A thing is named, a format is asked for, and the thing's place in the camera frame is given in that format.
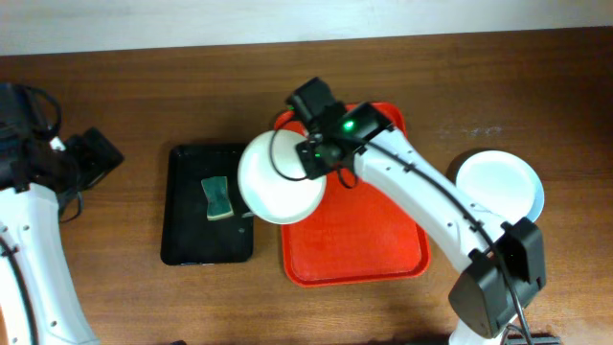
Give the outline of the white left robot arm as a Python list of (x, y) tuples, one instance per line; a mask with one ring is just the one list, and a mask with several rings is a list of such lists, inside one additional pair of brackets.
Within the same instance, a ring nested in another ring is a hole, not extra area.
[(59, 138), (62, 110), (45, 91), (1, 85), (1, 313), (11, 344), (96, 344), (61, 243), (71, 201), (123, 155), (96, 128)]

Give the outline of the light blue plate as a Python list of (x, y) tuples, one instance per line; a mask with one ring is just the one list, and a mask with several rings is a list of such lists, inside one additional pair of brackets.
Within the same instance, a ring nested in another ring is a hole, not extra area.
[(543, 184), (524, 160), (501, 150), (470, 155), (455, 175), (456, 186), (511, 223), (540, 217), (545, 203)]

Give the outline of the yellow green sponge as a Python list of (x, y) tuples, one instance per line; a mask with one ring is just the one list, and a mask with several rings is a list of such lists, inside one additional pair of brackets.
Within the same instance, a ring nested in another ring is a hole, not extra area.
[(226, 219), (234, 214), (226, 176), (204, 178), (200, 184), (208, 202), (207, 220)]

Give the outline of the cream plate with green mark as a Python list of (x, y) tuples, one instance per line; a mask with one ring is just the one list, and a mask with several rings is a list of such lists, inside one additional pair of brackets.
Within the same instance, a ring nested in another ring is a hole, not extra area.
[(296, 151), (305, 139), (294, 131), (269, 130), (245, 148), (238, 164), (238, 187), (255, 216), (275, 224), (291, 224), (306, 219), (319, 206), (327, 179), (306, 178)]

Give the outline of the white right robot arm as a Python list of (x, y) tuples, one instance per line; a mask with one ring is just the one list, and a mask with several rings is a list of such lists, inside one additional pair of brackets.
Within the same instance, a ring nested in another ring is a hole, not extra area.
[(460, 191), (371, 103), (353, 109), (313, 78), (286, 100), (307, 131), (297, 146), (306, 177), (339, 168), (391, 199), (459, 273), (448, 295), (459, 318), (451, 344), (535, 344), (524, 309), (546, 285), (544, 240), (528, 218), (508, 220)]

